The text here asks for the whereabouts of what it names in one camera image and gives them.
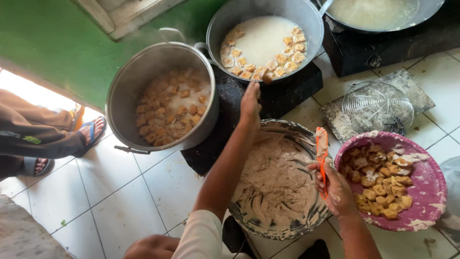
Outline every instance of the gray sandal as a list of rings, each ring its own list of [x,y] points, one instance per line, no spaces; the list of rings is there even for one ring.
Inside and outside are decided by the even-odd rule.
[[[24,157],[23,164],[21,166],[20,172],[17,174],[19,176],[30,176],[30,177],[40,177],[43,176],[53,169],[54,166],[54,159],[48,159],[46,161],[45,167],[43,170],[37,174],[34,174],[35,171],[35,163],[37,162],[37,158],[33,157]]]

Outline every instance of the gas stove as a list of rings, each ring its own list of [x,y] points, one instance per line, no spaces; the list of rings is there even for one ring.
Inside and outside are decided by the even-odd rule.
[[[240,102],[247,83],[214,67],[219,96],[219,118],[214,130],[200,145],[182,150],[188,165],[199,175],[205,174],[222,152],[240,119]],[[321,70],[310,62],[283,82],[261,86],[261,119],[281,118],[323,87]]]
[[[460,47],[460,1],[446,0],[425,22],[401,31],[332,32],[324,16],[323,46],[339,77]]]

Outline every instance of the spilled batter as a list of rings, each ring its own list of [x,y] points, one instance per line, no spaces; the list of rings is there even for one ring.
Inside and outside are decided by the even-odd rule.
[[[260,132],[232,198],[246,213],[243,221],[259,232],[314,224],[327,211],[314,187],[314,170],[306,167],[315,162],[285,135]]]

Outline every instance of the pink basket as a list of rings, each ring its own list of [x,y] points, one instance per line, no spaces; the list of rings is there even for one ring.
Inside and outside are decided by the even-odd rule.
[[[342,154],[345,151],[369,143],[380,144],[385,152],[389,152],[395,145],[401,144],[400,148],[405,150],[405,154],[428,154],[426,150],[415,142],[401,135],[381,131],[375,136],[375,134],[367,132],[356,135],[343,144],[335,157],[335,168],[339,168]],[[407,189],[407,195],[413,198],[412,207],[399,213],[399,219],[393,221],[361,213],[366,222],[391,231],[418,231],[434,225],[445,209],[447,198],[446,180],[441,169],[431,156],[425,161],[415,162],[413,168],[409,176],[414,184]],[[349,179],[347,181],[353,193],[362,193],[364,187],[361,184],[353,183]]]

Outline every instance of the orange spatula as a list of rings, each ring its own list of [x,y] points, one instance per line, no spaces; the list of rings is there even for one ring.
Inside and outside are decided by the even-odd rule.
[[[328,133],[325,129],[317,127],[316,128],[316,159],[320,164],[320,172],[322,175],[322,181],[324,183],[324,194],[325,196],[320,193],[323,199],[328,197],[328,193],[326,191],[326,172],[324,171],[324,163],[326,162],[326,157],[328,156]]]

